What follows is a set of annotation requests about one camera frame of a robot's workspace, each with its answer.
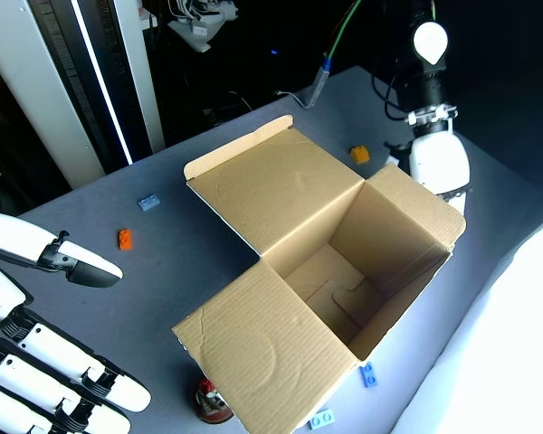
white light strip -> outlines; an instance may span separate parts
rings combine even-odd
[[[104,97],[105,102],[107,103],[107,108],[109,109],[110,117],[112,118],[112,123],[115,125],[115,129],[117,130],[117,135],[119,136],[120,145],[123,148],[123,152],[125,153],[127,162],[129,163],[129,165],[132,165],[133,159],[130,157],[129,148],[127,147],[127,142],[125,142],[125,137],[123,136],[123,132],[120,129],[120,125],[119,125],[119,120],[117,119],[117,114],[115,113],[115,109],[112,107],[112,102],[110,101],[107,85],[105,84],[105,81],[102,78],[102,73],[100,72],[99,62],[97,61],[97,57],[94,54],[94,50],[92,49],[91,38],[89,37],[89,33],[87,32],[87,26],[84,23],[84,18],[82,18],[82,12],[81,12],[81,8],[79,7],[79,2],[78,0],[71,0],[71,4],[72,4],[72,9],[74,9],[74,14],[76,15],[76,20],[79,23],[79,28],[81,29],[82,39],[84,40],[84,43],[87,46],[87,52],[89,52],[90,61],[92,62],[92,66],[94,67],[94,73],[96,74],[97,80],[99,81],[100,90],[102,90],[102,96]]]

cardboard box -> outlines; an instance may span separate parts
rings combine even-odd
[[[261,256],[173,329],[251,433],[292,432],[309,420],[366,362],[465,226],[392,165],[365,181],[291,116],[189,163],[185,175]]]

light blue lego brick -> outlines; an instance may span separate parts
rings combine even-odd
[[[334,423],[335,421],[336,420],[334,419],[334,411],[327,409],[321,411],[320,413],[316,413],[316,415],[310,419],[310,428],[322,428],[326,425],[329,425],[330,423]]]
[[[366,387],[378,385],[371,362],[366,363],[366,366],[360,366],[360,372],[362,373],[362,378],[364,379],[364,385]]]
[[[141,207],[141,210],[148,211],[151,208],[156,207],[159,205],[161,201],[159,201],[159,198],[156,197],[154,194],[151,194],[149,197],[146,197],[145,199],[141,199],[138,201],[138,206]]]

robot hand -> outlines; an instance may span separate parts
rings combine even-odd
[[[122,278],[94,253],[31,223],[0,214],[0,258],[97,288]],[[0,270],[0,433],[128,433],[116,407],[142,411],[150,394],[91,349],[26,306],[33,298]]]

table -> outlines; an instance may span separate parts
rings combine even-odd
[[[79,287],[62,274],[0,261],[35,296],[32,308],[39,315],[148,387],[153,397],[148,409],[129,414],[134,434],[244,432],[237,418],[208,427],[195,417],[190,396],[201,373],[171,327],[257,256],[186,187],[183,167],[288,113],[297,129],[364,177],[385,163],[385,140],[403,143],[412,137],[404,124],[385,117],[369,74],[352,68],[328,81],[311,110],[291,97],[279,99],[22,216],[55,233],[65,229],[72,241],[118,264],[125,278],[116,286]],[[353,372],[326,404],[336,423],[322,429],[324,434],[389,432],[499,258],[532,229],[527,218],[537,200],[533,188],[463,141],[474,186],[467,230],[453,258],[372,353],[378,385],[366,389],[360,373]],[[371,160],[355,166],[348,150],[359,145],[368,147]],[[161,204],[142,212],[137,201],[152,193]],[[133,251],[117,247],[123,228],[133,230]]]

